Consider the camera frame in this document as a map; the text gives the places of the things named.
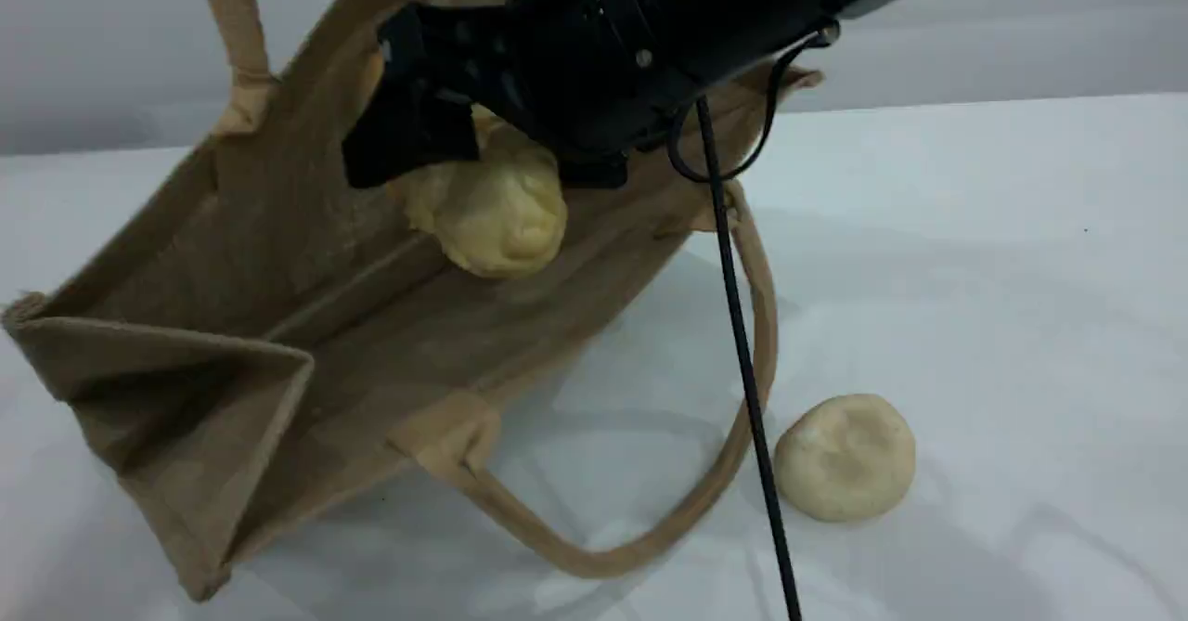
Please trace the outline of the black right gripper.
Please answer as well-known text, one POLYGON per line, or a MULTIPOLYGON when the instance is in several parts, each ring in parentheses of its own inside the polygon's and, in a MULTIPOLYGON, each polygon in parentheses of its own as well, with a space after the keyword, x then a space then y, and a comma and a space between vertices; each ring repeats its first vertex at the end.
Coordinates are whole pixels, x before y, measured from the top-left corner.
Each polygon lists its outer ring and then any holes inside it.
POLYGON ((678 34, 691 0, 412 2, 381 25, 381 84, 345 137, 345 180, 383 186, 478 161, 472 104, 557 152, 562 186, 624 186, 628 148, 653 142, 714 75, 678 34))

